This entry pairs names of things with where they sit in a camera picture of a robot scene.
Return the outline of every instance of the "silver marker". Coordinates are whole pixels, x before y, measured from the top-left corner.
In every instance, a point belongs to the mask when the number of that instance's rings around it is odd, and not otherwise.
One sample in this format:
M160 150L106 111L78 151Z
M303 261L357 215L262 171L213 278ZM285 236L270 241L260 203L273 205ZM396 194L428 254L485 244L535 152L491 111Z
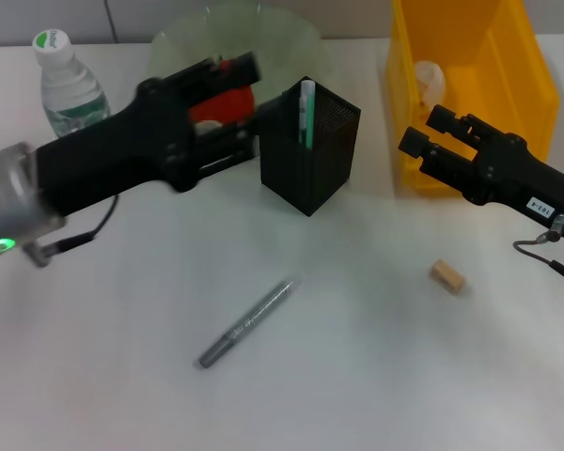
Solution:
M203 368L209 368L217 362L236 343L245 338L272 311L286 300L299 286L299 279L286 279L263 297L246 315L236 322L217 342L211 346L198 362Z

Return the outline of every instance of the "label sticker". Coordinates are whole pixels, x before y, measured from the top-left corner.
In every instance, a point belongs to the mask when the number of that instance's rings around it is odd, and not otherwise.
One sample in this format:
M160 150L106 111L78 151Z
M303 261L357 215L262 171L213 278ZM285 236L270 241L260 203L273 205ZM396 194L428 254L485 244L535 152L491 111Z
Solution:
M556 211L554 207L541 202L537 197L531 197L526 206L545 218L550 218L554 211Z

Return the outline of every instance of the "red object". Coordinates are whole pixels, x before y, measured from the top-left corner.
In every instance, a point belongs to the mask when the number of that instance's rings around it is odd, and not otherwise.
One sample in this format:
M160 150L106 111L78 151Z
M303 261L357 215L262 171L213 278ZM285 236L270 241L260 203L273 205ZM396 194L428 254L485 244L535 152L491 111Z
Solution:
M229 61L222 61L222 69L226 69ZM230 89L207 101L203 101L190 109L190 118L194 122L216 120L226 125L245 120L255 112L255 98L251 86Z

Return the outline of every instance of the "green indicator light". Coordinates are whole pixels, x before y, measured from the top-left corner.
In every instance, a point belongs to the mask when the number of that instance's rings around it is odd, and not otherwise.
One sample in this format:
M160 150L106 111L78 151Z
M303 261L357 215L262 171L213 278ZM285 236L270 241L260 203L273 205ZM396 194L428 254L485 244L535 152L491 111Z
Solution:
M10 238L1 238L0 239L0 254L6 252L8 249L12 249L15 246L15 240L11 240Z

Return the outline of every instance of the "water bottle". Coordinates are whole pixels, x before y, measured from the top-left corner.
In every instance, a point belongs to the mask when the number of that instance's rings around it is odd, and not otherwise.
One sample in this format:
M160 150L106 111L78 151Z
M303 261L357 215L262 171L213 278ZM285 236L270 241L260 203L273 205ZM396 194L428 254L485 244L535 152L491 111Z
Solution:
M46 30L33 40L41 71L41 102L48 121L61 137L103 120L110 114L102 88L76 57L69 37Z

